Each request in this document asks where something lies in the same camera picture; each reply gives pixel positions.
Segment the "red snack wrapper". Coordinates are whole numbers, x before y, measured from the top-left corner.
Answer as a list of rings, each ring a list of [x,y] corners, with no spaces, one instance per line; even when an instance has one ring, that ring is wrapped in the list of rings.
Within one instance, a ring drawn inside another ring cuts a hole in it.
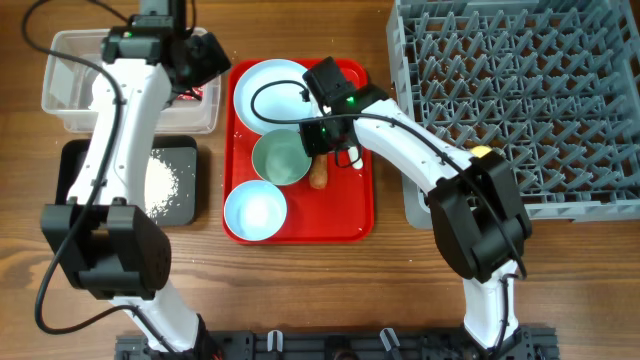
[[[179,89],[176,91],[177,98],[185,101],[201,101],[204,94],[204,87],[193,87],[189,89]]]

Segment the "green bowl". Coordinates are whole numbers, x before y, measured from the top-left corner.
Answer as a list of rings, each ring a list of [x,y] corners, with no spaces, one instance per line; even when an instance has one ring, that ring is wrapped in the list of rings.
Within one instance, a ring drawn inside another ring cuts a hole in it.
[[[300,134],[287,129],[274,130],[261,136],[254,145],[251,160],[256,174],[277,186],[298,182],[308,173],[312,164]]]

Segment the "light blue small bowl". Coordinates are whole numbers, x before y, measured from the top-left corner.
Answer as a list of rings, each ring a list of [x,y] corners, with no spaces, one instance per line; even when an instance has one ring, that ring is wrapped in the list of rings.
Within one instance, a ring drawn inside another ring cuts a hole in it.
[[[284,225],[288,205],[281,190],[264,180],[235,187],[224,203],[224,222],[232,234],[250,242],[274,236]]]

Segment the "white rice pile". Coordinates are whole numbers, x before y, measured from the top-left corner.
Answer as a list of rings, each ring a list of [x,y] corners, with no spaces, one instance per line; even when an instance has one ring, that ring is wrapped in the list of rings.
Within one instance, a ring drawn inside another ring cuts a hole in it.
[[[150,218],[166,215],[177,192],[178,184],[174,171],[162,160],[151,157],[144,186],[146,214]]]

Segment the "yellow plastic cup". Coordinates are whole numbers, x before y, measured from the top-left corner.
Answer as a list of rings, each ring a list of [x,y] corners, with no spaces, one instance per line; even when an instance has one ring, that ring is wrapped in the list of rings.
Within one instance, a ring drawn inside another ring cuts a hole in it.
[[[485,155],[492,152],[492,148],[488,146],[476,146],[470,150],[470,152],[478,158],[482,158]]]

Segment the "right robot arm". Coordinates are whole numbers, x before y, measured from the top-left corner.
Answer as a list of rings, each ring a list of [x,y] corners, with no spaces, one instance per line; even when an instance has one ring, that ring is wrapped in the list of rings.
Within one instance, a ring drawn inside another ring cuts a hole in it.
[[[490,359],[529,357],[530,332],[514,311],[514,285],[527,276],[522,256],[532,224],[507,160],[462,150],[409,119],[384,90],[351,82],[300,82],[299,99],[319,115],[277,119],[300,129],[311,155],[359,146],[379,154],[427,195],[437,248],[463,280],[464,330]]]

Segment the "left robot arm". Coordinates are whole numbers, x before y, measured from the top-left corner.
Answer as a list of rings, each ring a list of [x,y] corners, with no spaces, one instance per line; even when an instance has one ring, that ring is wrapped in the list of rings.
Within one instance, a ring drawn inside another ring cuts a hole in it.
[[[220,359],[222,348],[169,279],[171,245],[145,213],[146,170],[161,112],[226,72],[211,33],[195,34],[193,2],[144,1],[113,27],[94,64],[98,118],[66,200],[47,205],[41,230],[51,270],[124,311],[159,356]]]

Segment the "grey-blue dishwasher rack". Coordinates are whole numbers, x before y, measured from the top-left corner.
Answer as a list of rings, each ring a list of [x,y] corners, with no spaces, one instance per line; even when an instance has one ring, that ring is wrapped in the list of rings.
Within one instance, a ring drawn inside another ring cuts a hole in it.
[[[511,164],[533,219],[639,216],[635,1],[397,1],[386,25],[400,108]]]

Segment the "white plastic spoon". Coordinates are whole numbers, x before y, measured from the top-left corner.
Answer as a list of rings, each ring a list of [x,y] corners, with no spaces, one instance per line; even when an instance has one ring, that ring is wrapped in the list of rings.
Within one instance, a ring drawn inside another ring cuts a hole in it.
[[[353,146],[348,149],[349,164],[356,170],[363,168],[362,150],[359,146]]]

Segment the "orange carrot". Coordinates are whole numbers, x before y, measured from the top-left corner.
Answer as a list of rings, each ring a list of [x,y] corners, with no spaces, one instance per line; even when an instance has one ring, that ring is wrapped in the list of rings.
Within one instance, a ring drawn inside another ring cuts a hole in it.
[[[328,156],[317,155],[312,161],[309,171],[309,183],[314,189],[324,189],[328,183]]]

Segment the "light blue plate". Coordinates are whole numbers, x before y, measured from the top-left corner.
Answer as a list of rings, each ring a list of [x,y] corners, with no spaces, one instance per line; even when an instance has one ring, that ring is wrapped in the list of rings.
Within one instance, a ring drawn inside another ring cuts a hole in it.
[[[264,135],[277,129],[298,131],[297,124],[272,124],[255,116],[251,110],[251,98],[263,85],[279,80],[293,80],[303,84],[303,65],[285,59],[270,59],[249,67],[236,83],[233,105],[240,121],[252,132]],[[264,117],[278,120],[298,120],[316,117],[320,111],[316,100],[304,101],[303,89],[295,84],[281,84],[263,90],[255,100],[255,108]]]

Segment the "red plastic tray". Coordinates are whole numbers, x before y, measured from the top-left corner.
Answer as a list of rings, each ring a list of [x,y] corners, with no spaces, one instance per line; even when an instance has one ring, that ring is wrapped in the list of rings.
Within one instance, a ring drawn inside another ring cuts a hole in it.
[[[298,82],[316,65],[317,59],[247,60],[231,69],[228,79],[226,146],[223,197],[240,184],[257,180],[251,153],[260,136],[275,128],[262,123],[251,111],[249,101],[269,76]],[[307,177],[281,188],[288,205],[283,227],[264,245],[321,245],[357,242],[374,225],[374,186],[372,152],[362,152],[363,167],[345,166],[349,156],[328,158],[328,185],[310,186]]]

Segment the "black tray bin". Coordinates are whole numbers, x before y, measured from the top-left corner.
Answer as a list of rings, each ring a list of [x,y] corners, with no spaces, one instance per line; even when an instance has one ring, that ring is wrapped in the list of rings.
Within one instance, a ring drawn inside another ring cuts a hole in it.
[[[89,139],[77,139],[63,146],[54,201],[56,205],[65,204],[69,189],[84,163],[89,142]],[[147,216],[160,227],[191,224],[197,202],[198,149],[195,139],[186,135],[158,136],[154,139],[151,157],[162,160],[174,171],[178,192],[166,215],[158,218]]]

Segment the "clear plastic bin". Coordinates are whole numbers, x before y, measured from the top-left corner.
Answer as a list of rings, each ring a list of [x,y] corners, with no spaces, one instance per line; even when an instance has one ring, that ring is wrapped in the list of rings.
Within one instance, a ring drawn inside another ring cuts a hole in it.
[[[89,60],[100,65],[102,39],[106,29],[65,30],[58,32],[51,49]],[[42,87],[41,107],[63,121],[71,133],[90,133],[97,112],[90,108],[92,87],[98,73],[84,65],[50,56]],[[158,134],[208,134],[217,124],[221,99],[221,79],[216,78],[195,92],[200,100],[180,96],[161,112],[156,127]]]

